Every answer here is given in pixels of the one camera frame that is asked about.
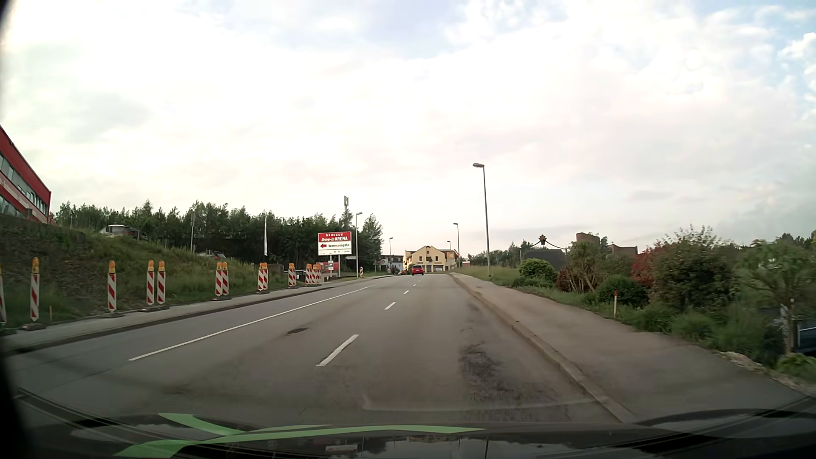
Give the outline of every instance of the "road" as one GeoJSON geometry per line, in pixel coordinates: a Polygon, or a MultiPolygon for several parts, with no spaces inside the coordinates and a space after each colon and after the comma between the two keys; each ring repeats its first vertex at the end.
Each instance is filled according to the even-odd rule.
{"type": "Polygon", "coordinates": [[[352,283],[6,363],[19,387],[104,417],[615,422],[444,274],[352,283]]]}

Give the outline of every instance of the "barrier base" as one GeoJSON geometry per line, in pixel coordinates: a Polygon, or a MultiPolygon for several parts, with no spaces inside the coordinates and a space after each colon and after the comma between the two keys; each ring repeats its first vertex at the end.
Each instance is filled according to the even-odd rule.
{"type": "Polygon", "coordinates": [[[33,332],[34,330],[45,330],[45,329],[46,329],[46,324],[45,323],[36,323],[36,322],[26,323],[25,325],[20,327],[20,330],[22,330],[24,332],[33,332]]]}

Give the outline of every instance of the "car hood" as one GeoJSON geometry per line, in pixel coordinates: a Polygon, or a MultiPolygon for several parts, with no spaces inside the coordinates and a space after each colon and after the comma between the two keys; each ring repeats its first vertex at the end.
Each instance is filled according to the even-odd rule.
{"type": "Polygon", "coordinates": [[[638,424],[455,422],[253,426],[185,413],[59,419],[30,431],[44,457],[780,457],[812,448],[816,416],[687,413],[638,424]]]}

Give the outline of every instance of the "bauhaus sign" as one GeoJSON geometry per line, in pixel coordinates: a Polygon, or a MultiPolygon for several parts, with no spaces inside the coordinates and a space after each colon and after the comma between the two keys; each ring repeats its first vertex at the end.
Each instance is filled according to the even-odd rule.
{"type": "Polygon", "coordinates": [[[323,255],[351,255],[352,232],[339,231],[337,233],[317,233],[317,254],[323,255]]]}

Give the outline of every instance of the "flagpole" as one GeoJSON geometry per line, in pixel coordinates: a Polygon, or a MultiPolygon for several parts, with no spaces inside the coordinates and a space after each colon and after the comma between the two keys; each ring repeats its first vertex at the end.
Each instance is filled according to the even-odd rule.
{"type": "Polygon", "coordinates": [[[266,239],[266,215],[264,215],[264,261],[268,261],[269,252],[267,250],[267,239],[266,239]]]}

